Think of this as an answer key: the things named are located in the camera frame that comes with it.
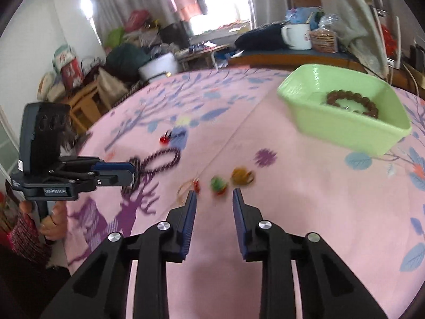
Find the human hand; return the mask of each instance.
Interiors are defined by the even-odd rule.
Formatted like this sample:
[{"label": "human hand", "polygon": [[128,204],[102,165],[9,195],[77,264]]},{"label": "human hand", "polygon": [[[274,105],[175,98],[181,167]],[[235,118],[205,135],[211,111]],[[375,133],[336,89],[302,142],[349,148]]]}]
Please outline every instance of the human hand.
[{"label": "human hand", "polygon": [[66,236],[68,216],[66,202],[56,202],[52,214],[41,221],[40,233],[51,241],[60,240]]}]

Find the red plastic bag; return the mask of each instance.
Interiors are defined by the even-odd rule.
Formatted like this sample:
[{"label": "red plastic bag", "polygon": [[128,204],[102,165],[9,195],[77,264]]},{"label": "red plastic bag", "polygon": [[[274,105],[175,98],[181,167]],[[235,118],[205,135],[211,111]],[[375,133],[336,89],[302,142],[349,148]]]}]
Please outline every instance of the red plastic bag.
[{"label": "red plastic bag", "polygon": [[125,32],[130,33],[140,29],[150,17],[147,10],[134,10],[125,24]]}]

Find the pink tablecloth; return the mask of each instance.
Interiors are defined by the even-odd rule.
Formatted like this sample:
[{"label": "pink tablecloth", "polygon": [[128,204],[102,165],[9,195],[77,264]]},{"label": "pink tablecloth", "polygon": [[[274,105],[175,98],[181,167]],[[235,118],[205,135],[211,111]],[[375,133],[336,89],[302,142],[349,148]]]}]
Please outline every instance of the pink tablecloth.
[{"label": "pink tablecloth", "polygon": [[[201,71],[151,84],[104,116],[82,155],[107,161],[141,159],[161,148],[167,130],[177,167],[145,177],[130,201],[101,188],[69,202],[65,242],[75,271],[109,232],[143,233],[165,219],[186,180],[201,193],[186,262],[167,266],[171,319],[257,319],[261,265],[239,253],[232,198],[216,199],[210,179],[229,179],[245,166],[256,172],[245,201],[285,231],[318,232],[383,307],[398,318],[425,279],[425,103],[397,90],[413,124],[410,136],[381,159],[299,133],[276,89],[287,72]],[[132,301],[134,274],[130,282]]]}]

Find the beige bag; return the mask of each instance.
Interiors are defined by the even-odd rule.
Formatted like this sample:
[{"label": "beige bag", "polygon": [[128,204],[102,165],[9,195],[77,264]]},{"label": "beige bag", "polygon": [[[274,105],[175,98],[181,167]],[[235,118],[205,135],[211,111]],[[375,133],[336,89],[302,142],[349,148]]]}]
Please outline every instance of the beige bag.
[{"label": "beige bag", "polygon": [[113,77],[103,68],[99,68],[98,81],[99,95],[102,100],[109,102],[110,105],[113,105],[128,92],[120,80]]}]

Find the green container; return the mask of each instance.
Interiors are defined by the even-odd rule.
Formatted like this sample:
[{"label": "green container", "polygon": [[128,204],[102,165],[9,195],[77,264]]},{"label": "green container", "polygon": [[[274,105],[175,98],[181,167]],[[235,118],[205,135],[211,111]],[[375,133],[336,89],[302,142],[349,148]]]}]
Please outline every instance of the green container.
[{"label": "green container", "polygon": [[[366,109],[340,100],[342,109],[326,104],[333,90],[352,91],[376,104],[379,119],[354,113]],[[332,143],[380,156],[410,134],[410,120],[391,86],[374,76],[324,65],[303,65],[278,88],[288,103],[300,132]]]}]

